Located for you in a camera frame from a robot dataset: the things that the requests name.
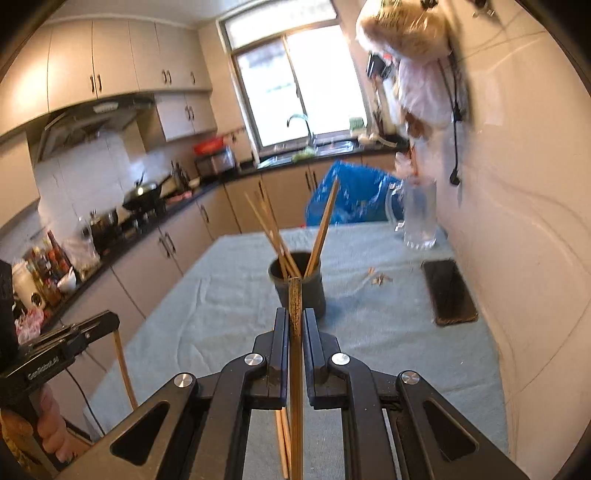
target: glass pitcher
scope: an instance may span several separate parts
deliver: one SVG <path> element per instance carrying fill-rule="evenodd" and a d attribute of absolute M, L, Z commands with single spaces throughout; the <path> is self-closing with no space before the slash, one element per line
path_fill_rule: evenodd
<path fill-rule="evenodd" d="M 399 184 L 392 184 L 386 195 L 386 217 L 396 223 L 396 231 L 404 228 L 404 243 L 416 250 L 427 250 L 435 245 L 437 230 L 437 187 L 435 179 L 425 175 L 412 176 Z M 404 220 L 394 215 L 392 200 L 402 201 Z"/>

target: smartphone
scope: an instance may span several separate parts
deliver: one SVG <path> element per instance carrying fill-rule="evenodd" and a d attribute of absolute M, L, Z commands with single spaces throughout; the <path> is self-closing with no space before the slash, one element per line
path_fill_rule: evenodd
<path fill-rule="evenodd" d="M 478 312 L 454 260 L 425 261 L 421 264 L 437 325 L 474 322 Z"/>

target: pot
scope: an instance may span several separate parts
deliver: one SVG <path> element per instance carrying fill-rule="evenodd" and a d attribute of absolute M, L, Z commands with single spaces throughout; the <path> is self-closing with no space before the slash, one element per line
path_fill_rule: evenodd
<path fill-rule="evenodd" d="M 160 202 L 162 185 L 172 176 L 167 175 L 159 183 L 155 181 L 144 182 L 144 173 L 135 182 L 135 188 L 127 192 L 123 200 L 123 207 L 130 212 L 147 212 L 155 209 Z"/>
<path fill-rule="evenodd" d="M 100 215 L 96 213 L 96 210 L 93 210 L 90 213 L 89 225 L 92 242 L 96 251 L 101 254 L 118 234 L 119 215 L 117 215 L 117 210 L 113 209 Z"/>

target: white container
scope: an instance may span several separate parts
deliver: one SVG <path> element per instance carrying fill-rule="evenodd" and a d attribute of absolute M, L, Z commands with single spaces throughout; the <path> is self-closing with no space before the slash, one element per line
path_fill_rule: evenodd
<path fill-rule="evenodd" d="M 26 262 L 19 262 L 12 267 L 12 288 L 27 310 L 45 308 L 45 300 L 39 293 Z"/>

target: faucet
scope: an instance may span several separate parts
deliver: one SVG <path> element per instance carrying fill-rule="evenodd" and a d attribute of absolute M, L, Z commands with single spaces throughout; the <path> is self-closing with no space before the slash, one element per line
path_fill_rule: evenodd
<path fill-rule="evenodd" d="M 287 119 L 287 126 L 290 126 L 290 122 L 293 118 L 301 118 L 304 122 L 306 122 L 306 128 L 308 129 L 308 146 L 314 148 L 316 146 L 316 136 L 310 130 L 310 123 L 308 116 L 304 113 L 294 113 L 291 117 Z"/>

